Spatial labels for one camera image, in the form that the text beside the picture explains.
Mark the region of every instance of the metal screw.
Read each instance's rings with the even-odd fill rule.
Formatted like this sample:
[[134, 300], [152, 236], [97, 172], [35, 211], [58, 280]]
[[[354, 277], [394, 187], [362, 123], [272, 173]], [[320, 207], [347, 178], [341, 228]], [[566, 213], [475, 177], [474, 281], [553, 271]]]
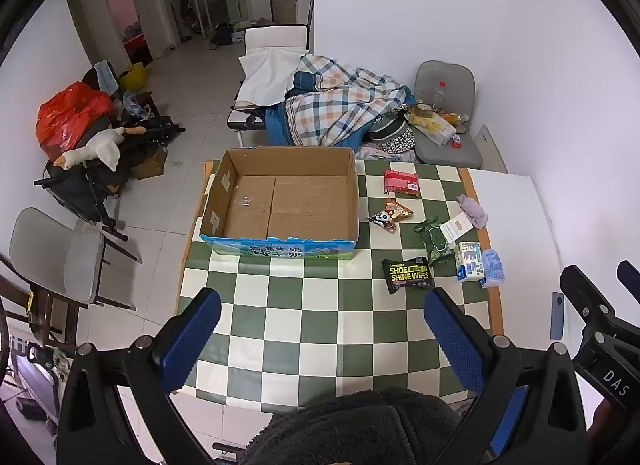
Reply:
[[92, 349], [94, 349], [94, 345], [91, 342], [85, 342], [78, 348], [78, 354], [82, 356], [88, 355]]
[[151, 335], [143, 335], [142, 337], [138, 337], [134, 344], [138, 349], [143, 350], [151, 346], [151, 342], [153, 341], [154, 338]]
[[494, 337], [494, 344], [499, 348], [504, 349], [509, 347], [509, 344], [511, 344], [511, 341], [504, 335], [496, 335]]
[[554, 343], [554, 351], [558, 355], [564, 355], [567, 352], [567, 349], [566, 349], [566, 346], [562, 344], [562, 342], [556, 342]]

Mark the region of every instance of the plastic bottle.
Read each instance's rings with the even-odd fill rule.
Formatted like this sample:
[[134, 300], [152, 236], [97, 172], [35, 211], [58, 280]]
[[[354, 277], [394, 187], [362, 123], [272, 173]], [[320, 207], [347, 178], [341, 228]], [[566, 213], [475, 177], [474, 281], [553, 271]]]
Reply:
[[434, 111], [442, 111], [444, 102], [447, 100], [446, 88], [447, 85], [444, 82], [438, 85], [436, 94], [433, 96], [433, 104], [431, 105]]

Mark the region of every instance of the stuffed goose toy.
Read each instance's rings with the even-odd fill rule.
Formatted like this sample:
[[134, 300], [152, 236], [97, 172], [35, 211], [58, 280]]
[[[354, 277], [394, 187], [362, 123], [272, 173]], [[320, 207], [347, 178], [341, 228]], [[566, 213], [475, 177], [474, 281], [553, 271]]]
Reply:
[[53, 165], [62, 167], [64, 170], [69, 170], [83, 161], [98, 158], [103, 164], [115, 172], [118, 166], [118, 160], [120, 159], [118, 146], [124, 141], [124, 135], [145, 133], [145, 127], [118, 127], [116, 129], [102, 130], [97, 132], [84, 147], [68, 150], [53, 162]]

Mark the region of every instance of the green and white checkered tablecloth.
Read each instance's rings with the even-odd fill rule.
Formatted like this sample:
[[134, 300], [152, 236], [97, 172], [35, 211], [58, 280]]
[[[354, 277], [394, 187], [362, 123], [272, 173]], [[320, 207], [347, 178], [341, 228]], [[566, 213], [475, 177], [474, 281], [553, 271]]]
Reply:
[[[199, 398], [268, 413], [282, 413], [322, 397], [363, 389], [408, 387], [446, 401], [466, 398], [424, 321], [425, 291], [390, 295], [380, 261], [426, 255], [415, 223], [442, 222], [460, 213], [464, 193], [453, 167], [356, 161], [360, 237], [350, 261], [268, 259], [218, 255], [199, 237], [196, 220], [186, 259], [178, 311], [204, 286], [222, 298], [222, 317], [185, 385]], [[416, 172], [420, 196], [400, 194], [414, 215], [395, 234], [367, 222], [383, 208], [386, 169]], [[462, 241], [478, 241], [475, 230]], [[460, 309], [489, 329], [486, 291], [459, 283], [455, 264], [433, 268]]]

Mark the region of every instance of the dark fleece jacket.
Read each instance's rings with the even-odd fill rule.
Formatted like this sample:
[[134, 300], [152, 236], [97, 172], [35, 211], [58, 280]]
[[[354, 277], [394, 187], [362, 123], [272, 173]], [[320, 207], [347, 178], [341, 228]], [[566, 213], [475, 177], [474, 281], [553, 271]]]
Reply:
[[407, 389], [362, 391], [274, 416], [242, 465], [422, 465], [442, 449], [460, 416], [440, 398]]

